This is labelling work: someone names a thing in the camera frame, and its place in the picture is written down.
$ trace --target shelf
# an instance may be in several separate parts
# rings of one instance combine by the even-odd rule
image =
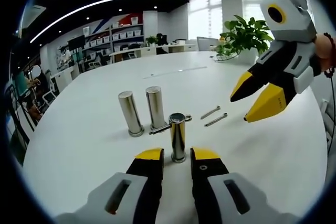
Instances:
[[[127,39],[133,39],[133,38],[141,38],[141,37],[143,37],[143,35],[133,36],[133,37],[127,37],[125,39],[116,39],[116,40],[113,40],[112,42],[114,43],[114,42],[119,41],[119,40],[127,40]]]
[[[136,24],[136,25],[130,25],[130,26],[120,26],[118,28],[111,28],[111,30],[118,30],[118,29],[125,29],[125,28],[129,28],[129,27],[134,27],[134,26],[142,26],[143,24]]]
[[[93,46],[93,47],[88,47],[88,48],[85,48],[83,49],[82,51],[85,51],[85,50],[89,50],[89,49],[92,49],[92,48],[95,48],[95,47],[99,47],[99,46],[102,46],[102,45],[106,45],[106,44],[109,44],[110,42],[104,42],[102,44],[99,44],[99,45],[96,45],[96,46]]]
[[[90,35],[88,35],[88,36],[85,36],[85,38],[90,38],[90,37],[92,37],[92,36],[95,36],[95,35],[98,35],[98,34],[104,34],[104,33],[110,33],[110,31],[108,31],[108,30],[105,30],[105,31],[98,31],[98,32],[96,32],[96,33],[94,33],[94,34],[90,34]]]
[[[84,63],[86,63],[86,62],[90,62],[90,61],[94,61],[94,60],[96,60],[96,57],[95,57],[94,59],[86,60],[86,61],[84,61]]]

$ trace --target metal cylinder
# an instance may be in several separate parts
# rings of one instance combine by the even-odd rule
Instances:
[[[170,133],[173,146],[172,160],[182,163],[186,159],[185,149],[185,116],[182,113],[174,113],[169,116],[171,125]]]
[[[162,92],[158,86],[146,88],[146,97],[151,115],[151,130],[161,128],[167,123],[164,121]]]
[[[118,95],[122,113],[127,122],[128,133],[133,136],[141,136],[144,128],[140,123],[138,112],[134,103],[133,92],[124,91]]]

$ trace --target metal rod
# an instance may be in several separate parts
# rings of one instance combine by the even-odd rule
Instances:
[[[185,116],[182,113],[174,113],[169,116],[171,140],[173,152],[171,155],[172,161],[182,163],[187,155],[185,149]]]
[[[146,89],[146,97],[151,116],[151,130],[159,129],[167,123],[164,121],[162,92],[158,86],[152,86]]]
[[[216,119],[214,119],[214,120],[212,120],[212,121],[210,121],[210,122],[204,124],[204,126],[205,126],[205,127],[208,127],[208,126],[210,126],[210,125],[213,125],[214,123],[217,123],[218,121],[224,119],[225,117],[227,117],[227,113],[224,113],[224,114],[221,115],[220,117],[218,117],[218,118],[216,118]]]
[[[134,103],[133,92],[124,91],[118,95],[122,113],[127,122],[128,133],[133,136],[141,136],[144,128],[140,123],[138,112]]]
[[[202,120],[202,119],[205,119],[205,118],[208,117],[208,116],[210,116],[212,113],[214,113],[214,112],[220,110],[220,107],[221,107],[221,106],[218,105],[215,109],[210,110],[208,113],[205,113],[204,115],[202,115],[202,116],[201,116],[201,120]]]
[[[163,131],[165,131],[165,130],[170,129],[171,127],[172,127],[171,124],[167,124],[167,125],[165,125],[165,126],[159,128],[159,129],[152,130],[149,134],[150,134],[150,135],[155,135],[156,133],[160,133],[160,132],[163,132]]]

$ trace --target desk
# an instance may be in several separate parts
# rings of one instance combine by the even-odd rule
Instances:
[[[140,47],[140,48],[127,49],[127,50],[122,50],[118,52],[113,52],[109,54],[109,56],[111,56],[111,63],[115,63],[116,55],[134,52],[138,58],[145,57],[145,56],[152,56],[152,55],[156,55],[157,48],[162,48],[163,50],[168,51],[168,53],[195,51],[195,45],[193,44],[184,44],[184,45],[177,44],[177,45],[163,45],[163,46]]]
[[[243,120],[260,92],[230,103],[229,96],[247,67],[216,63],[213,52],[183,52],[123,61],[81,74],[52,103],[34,132],[24,161],[33,194],[52,216],[73,212],[88,194],[115,172],[125,172],[134,156],[165,149],[162,197],[157,223],[190,223],[197,215],[192,197],[189,149],[216,151],[230,172],[245,176],[280,212],[302,216],[319,197],[327,167],[322,116],[308,88],[284,112],[255,123]],[[170,134],[149,136],[145,89],[160,86],[166,118],[189,113],[187,160],[171,162]],[[145,133],[133,138],[118,102],[132,90]],[[204,127],[200,116],[217,105],[228,117]]]
[[[72,67],[64,69],[57,74],[54,74],[50,79],[55,78],[57,88],[59,92],[62,92],[67,85],[69,85],[75,78],[79,76],[78,65],[75,64]]]

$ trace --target led light strip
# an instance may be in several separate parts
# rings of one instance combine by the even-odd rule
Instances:
[[[106,2],[110,2],[110,1],[114,1],[114,0],[101,0],[101,1],[98,1],[98,2],[95,2],[95,3],[92,3],[92,4],[89,4],[89,5],[86,5],[86,6],[83,6],[81,8],[78,8],[76,10],[73,10],[71,13],[68,13],[66,15],[64,15],[63,17],[60,17],[59,19],[57,19],[56,21],[52,22],[49,26],[47,26],[46,28],[44,28],[42,31],[40,31],[31,41],[30,43],[34,42],[34,40],[36,40],[41,34],[43,34],[46,30],[48,30],[50,27],[52,27],[54,24],[60,22],[62,19],[65,19],[66,17],[69,17],[70,15],[76,13],[76,12],[79,12],[80,10],[84,10],[86,8],[89,8],[91,6],[94,6],[94,5],[99,5],[99,4],[102,4],[102,3],[106,3]]]

